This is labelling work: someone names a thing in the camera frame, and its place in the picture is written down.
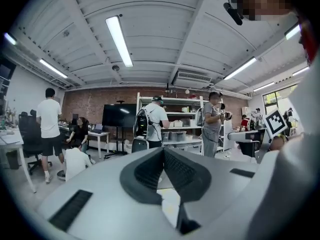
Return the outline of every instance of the brick wall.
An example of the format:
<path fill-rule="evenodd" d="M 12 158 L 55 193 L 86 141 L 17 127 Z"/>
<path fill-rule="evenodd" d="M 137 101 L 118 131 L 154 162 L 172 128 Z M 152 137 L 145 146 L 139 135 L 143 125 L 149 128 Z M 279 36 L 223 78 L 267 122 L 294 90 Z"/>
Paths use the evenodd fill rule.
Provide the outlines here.
<path fill-rule="evenodd" d="M 99 88 L 99 89 L 87 89 L 69 91 L 65 93 L 63 106 L 62 106 L 62 118 L 70 121 L 72 114 L 79 114 L 79 117 L 85 117 L 91 124 L 101 124 L 104 105 L 116 104 L 118 100 L 123 100 L 127 104 L 137 103 L 137 93 L 140 92 L 140 96 L 153 97 L 163 95 L 167 97 L 167 93 L 163 88 L 154 87 L 123 87 L 123 88 Z M 204 100 L 209 97 L 208 92 L 194 92 L 190 91 L 190 94 L 197 94 L 203 96 Z M 178 98 L 188 98 L 190 94 L 185 94 L 183 90 L 177 92 Z M 170 97 L 175 98 L 175 93 L 170 93 Z M 225 103 L 225 110 L 232 112 L 232 126 L 239 126 L 241 123 L 241 108 L 248 106 L 248 101 L 231 96 L 223 96 L 223 102 Z M 167 111 L 173 111 L 173 107 L 168 108 Z M 115 131 L 115 127 L 108 129 L 111 132 Z M 132 130 L 125 132 L 126 137 L 132 139 Z"/>

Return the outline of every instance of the black shorts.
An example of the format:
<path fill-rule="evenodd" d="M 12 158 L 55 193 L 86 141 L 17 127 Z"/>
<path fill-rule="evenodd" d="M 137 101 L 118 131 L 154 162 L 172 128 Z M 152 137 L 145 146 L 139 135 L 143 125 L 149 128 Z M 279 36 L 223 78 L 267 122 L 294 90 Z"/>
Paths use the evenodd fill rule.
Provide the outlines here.
<path fill-rule="evenodd" d="M 53 155 L 59 156 L 62 153 L 62 141 L 60 135 L 53 138 L 42 138 L 42 155 L 45 157 Z"/>

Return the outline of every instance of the fluorescent light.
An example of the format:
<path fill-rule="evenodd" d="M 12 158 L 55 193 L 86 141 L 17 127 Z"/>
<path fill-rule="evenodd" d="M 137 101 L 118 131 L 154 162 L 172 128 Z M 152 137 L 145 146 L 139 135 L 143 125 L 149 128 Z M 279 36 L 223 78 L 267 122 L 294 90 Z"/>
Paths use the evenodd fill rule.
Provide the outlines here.
<path fill-rule="evenodd" d="M 126 46 L 124 34 L 122 33 L 120 21 L 117 16 L 107 18 L 105 20 L 105 23 L 107 24 L 110 34 L 113 38 L 113 41 L 115 43 L 115 46 L 117 47 L 120 56 L 123 60 L 124 65 L 128 67 L 133 67 L 128 48 Z"/>
<path fill-rule="evenodd" d="M 121 110 L 122 112 L 124 112 L 124 113 L 130 114 L 130 112 L 129 112 L 128 110 L 126 110 L 126 109 L 120 108 L 120 110 Z"/>
<path fill-rule="evenodd" d="M 285 33 L 285 38 L 287 40 L 289 40 L 298 32 L 300 32 L 300 25 L 299 24 L 297 24 L 295 27 L 293 27 L 291 30 L 289 30 L 287 33 Z"/>
<path fill-rule="evenodd" d="M 294 77 L 294 76 L 296 76 L 296 75 L 298 75 L 298 74 L 300 74 L 300 73 L 302 73 L 303 71 L 306 71 L 306 70 L 308 70 L 309 69 L 309 67 L 307 66 L 307 67 L 305 67 L 305 68 L 303 68 L 303 69 L 300 69 L 299 71 L 297 71 L 297 72 L 295 72 L 295 73 L 293 73 L 292 74 L 292 76 Z"/>
<path fill-rule="evenodd" d="M 45 65 L 48 69 L 51 69 L 52 71 L 56 72 L 58 75 L 62 76 L 63 78 L 68 78 L 65 74 L 61 73 L 59 70 L 57 70 L 56 68 L 54 68 L 53 66 L 51 66 L 48 62 L 46 62 L 43 59 L 39 60 L 40 63 L 42 63 L 43 65 Z"/>
<path fill-rule="evenodd" d="M 264 85 L 264 86 L 261 86 L 261 87 L 259 87 L 259 88 L 257 88 L 257 89 L 254 89 L 253 91 L 254 91 L 254 92 L 259 91 L 259 90 L 261 90 L 261 89 L 263 89 L 263 88 L 272 86 L 272 85 L 274 85 L 274 84 L 275 84 L 275 82 L 271 82 L 271 83 L 268 83 L 268 84 L 266 84 L 266 85 Z"/>
<path fill-rule="evenodd" d="M 8 33 L 4 33 L 4 37 L 14 46 L 17 44 L 17 41 L 12 36 L 10 36 Z"/>
<path fill-rule="evenodd" d="M 241 71 L 245 70 L 247 67 L 249 67 L 251 64 L 255 63 L 257 59 L 255 57 L 248 60 L 246 63 L 244 63 L 241 67 L 239 67 L 237 70 L 233 71 L 231 74 L 226 76 L 224 80 L 228 80 L 230 78 L 233 78 L 236 74 L 240 73 Z"/>

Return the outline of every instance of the security camera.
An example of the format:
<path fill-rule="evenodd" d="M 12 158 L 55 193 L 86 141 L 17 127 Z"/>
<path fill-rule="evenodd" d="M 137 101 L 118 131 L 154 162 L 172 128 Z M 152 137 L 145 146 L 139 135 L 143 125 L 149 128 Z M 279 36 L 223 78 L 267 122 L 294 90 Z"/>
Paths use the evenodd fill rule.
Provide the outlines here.
<path fill-rule="evenodd" d="M 120 70 L 120 67 L 118 65 L 113 65 L 112 66 L 112 70 L 113 71 L 119 71 Z"/>

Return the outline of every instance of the sneaker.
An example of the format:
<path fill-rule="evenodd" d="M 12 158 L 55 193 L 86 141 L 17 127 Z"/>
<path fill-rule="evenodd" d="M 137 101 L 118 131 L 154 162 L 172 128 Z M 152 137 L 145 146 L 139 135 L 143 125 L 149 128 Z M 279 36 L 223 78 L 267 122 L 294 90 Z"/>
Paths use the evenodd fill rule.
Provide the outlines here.
<path fill-rule="evenodd" d="M 45 183 L 49 184 L 51 182 L 52 176 L 45 176 Z"/>

